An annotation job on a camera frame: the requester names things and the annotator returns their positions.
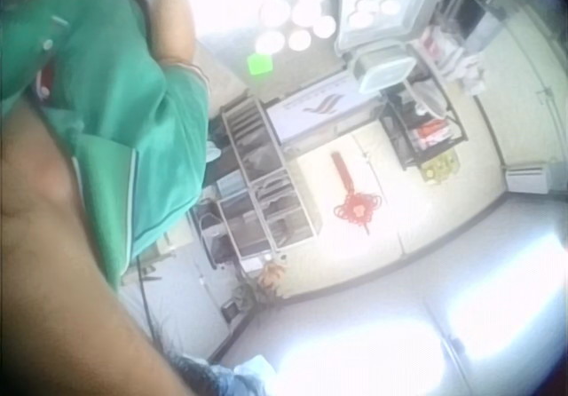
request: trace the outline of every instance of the white wall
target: white wall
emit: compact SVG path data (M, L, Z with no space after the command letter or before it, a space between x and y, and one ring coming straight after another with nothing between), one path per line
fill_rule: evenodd
M231 266L213 270L196 237L176 249L175 257L154 264L145 281L146 297L165 343L179 352L207 359L229 337L231 330L220 307L238 286ZM137 281L119 288L123 305L137 324L150 335Z
M226 354L224 363L236 365L263 354L278 369L290 349L314 337L394 317L429 321L423 301L452 333L448 312L461 294L543 236L557 234L565 246L567 209L561 202L509 199L467 233L398 272L356 289L263 314ZM463 358L475 394L527 394L546 376L566 346L564 296L552 299L498 355L482 361ZM465 392L452 367L445 377L441 393Z

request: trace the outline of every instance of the shelving unit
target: shelving unit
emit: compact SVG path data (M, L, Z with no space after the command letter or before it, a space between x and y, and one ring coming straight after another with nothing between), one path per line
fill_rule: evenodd
M245 98L222 110L247 188L218 202L241 259L276 254L315 231L262 105Z
M383 95L387 99L387 106L379 120L383 125L385 132L389 136L392 147L394 148L403 170L412 166L420 167L425 162L434 159L440 154L443 154L449 149L468 140L468 135L463 127L462 120L455 110L452 101L447 96L443 84L438 80L438 76L435 73L432 73L428 64L424 62L424 59L416 50L411 49L411 52L416 57L418 61L417 67L420 68L419 70L421 72L418 72L419 76L417 76L415 80L410 80L409 76L409 80L406 81L406 85L416 83L418 81L431 80L439 89L446 101L446 120L452 123L454 128L459 130L459 133L449 139L437 143L434 146L427 147L423 150L417 149L413 145L410 133L412 130L419 128L431 118L427 115L418 116L415 113L416 103L414 101L403 103L401 94L406 90L403 83L384 90Z

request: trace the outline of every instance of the green scrub top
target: green scrub top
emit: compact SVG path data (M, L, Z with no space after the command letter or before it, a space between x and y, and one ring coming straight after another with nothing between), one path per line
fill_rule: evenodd
M207 80L152 58L133 0L27 0L3 11L1 30L2 117L50 62L44 117L73 159L116 288L201 193Z

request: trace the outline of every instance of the printed logo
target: printed logo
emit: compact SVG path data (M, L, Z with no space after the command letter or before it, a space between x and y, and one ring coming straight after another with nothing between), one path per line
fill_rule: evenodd
M304 112L319 115L332 115L335 112L335 106L344 96L339 94L331 94L325 97L317 107L305 107Z

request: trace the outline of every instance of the air conditioner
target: air conditioner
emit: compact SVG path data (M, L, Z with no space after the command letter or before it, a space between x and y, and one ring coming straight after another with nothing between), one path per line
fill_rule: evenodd
M509 167L505 173L510 192L547 194L550 190L550 168L546 164Z

